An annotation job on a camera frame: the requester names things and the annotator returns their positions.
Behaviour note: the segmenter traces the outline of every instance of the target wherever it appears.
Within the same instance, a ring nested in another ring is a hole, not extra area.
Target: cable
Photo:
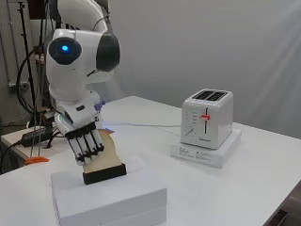
[[[20,80],[21,80],[21,74],[22,74],[25,63],[30,58],[30,56],[33,55],[40,47],[41,46],[37,46],[32,51],[30,51],[29,54],[26,56],[26,58],[23,60],[21,66],[20,66],[20,69],[18,71],[18,74],[17,74],[17,82],[16,82],[16,87],[17,87],[16,92],[17,92],[18,101],[19,101],[20,105],[25,109],[25,111],[27,111],[29,114],[32,114],[32,115],[34,114],[34,112],[31,109],[28,108],[28,103],[21,96],[21,93],[20,93]]]
[[[106,16],[102,17],[101,19],[99,19],[99,20],[98,20],[98,21],[95,23],[95,25],[93,26],[93,29],[92,29],[92,31],[94,31],[94,30],[95,30],[95,28],[96,28],[97,24],[98,24],[100,21],[103,21],[103,20],[105,20],[105,19],[109,19],[109,18],[110,18],[110,12],[108,12]]]
[[[146,126],[146,127],[181,127],[180,125],[160,125],[160,124],[134,124],[129,122],[113,122],[113,121],[107,121],[107,125],[132,125],[132,126]]]
[[[46,146],[46,149],[49,149],[51,147],[51,142],[54,140],[54,138],[59,135],[60,132],[56,132],[55,134],[53,134],[53,136],[49,139],[48,144]]]
[[[118,122],[110,122],[109,123],[111,124],[105,124],[105,125],[132,125],[132,126],[141,126],[141,127],[153,127],[153,128],[156,128],[156,129],[159,129],[159,130],[162,130],[162,131],[165,131],[169,134],[172,134],[172,135],[175,135],[175,136],[179,136],[178,134],[175,134],[175,133],[172,133],[166,129],[163,129],[162,127],[164,128],[176,128],[176,127],[180,127],[180,125],[152,125],[152,124],[133,124],[133,123],[128,123],[128,122],[124,122],[124,123],[118,123]]]
[[[19,140],[19,141],[15,142],[14,144],[11,144],[11,145],[10,145],[8,148],[6,148],[6,150],[1,154],[1,160],[0,160],[0,175],[3,173],[3,171],[2,171],[2,168],[3,168],[3,161],[4,161],[4,158],[5,158],[6,154],[8,153],[8,151],[9,151],[12,147],[17,146],[17,145],[19,145],[20,143],[21,143],[21,141]]]
[[[23,124],[23,125],[17,125],[17,124],[2,125],[3,128],[8,128],[8,127],[22,127],[22,126],[26,126],[26,124]]]

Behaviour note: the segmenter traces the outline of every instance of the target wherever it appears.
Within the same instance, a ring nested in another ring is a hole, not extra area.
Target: white box
[[[128,174],[86,186],[80,170],[52,174],[60,226],[153,226],[166,222],[167,190],[140,157]]]
[[[170,147],[170,155],[192,160],[216,168],[223,168],[241,142],[241,130],[233,130],[225,142],[216,150],[183,144],[179,141]]]
[[[217,149],[230,135],[233,94],[203,89],[182,104],[181,142]]]

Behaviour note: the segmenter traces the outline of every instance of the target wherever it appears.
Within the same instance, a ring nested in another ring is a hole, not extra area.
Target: robotic arm
[[[47,49],[46,63],[55,122],[80,166],[103,152],[103,141],[95,126],[101,98],[97,92],[86,90],[87,75],[110,72],[119,65],[119,41],[112,33],[107,8],[99,4],[103,2],[50,0],[53,19],[86,29],[57,29]]]

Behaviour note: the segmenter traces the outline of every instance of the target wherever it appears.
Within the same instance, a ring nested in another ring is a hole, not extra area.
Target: white toaster
[[[181,142],[217,149],[232,132],[233,94],[203,89],[182,105]]]

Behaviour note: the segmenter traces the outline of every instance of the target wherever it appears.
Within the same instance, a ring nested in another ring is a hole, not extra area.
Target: table surface
[[[296,138],[234,123],[242,142],[225,167],[215,169],[169,156],[180,127],[150,126],[180,125],[180,108],[132,96],[107,104],[103,118],[116,132],[122,161],[139,154],[166,185],[167,223],[161,226],[263,225],[301,178]],[[69,147],[65,151],[0,176],[0,225],[57,225],[50,175],[78,168]]]

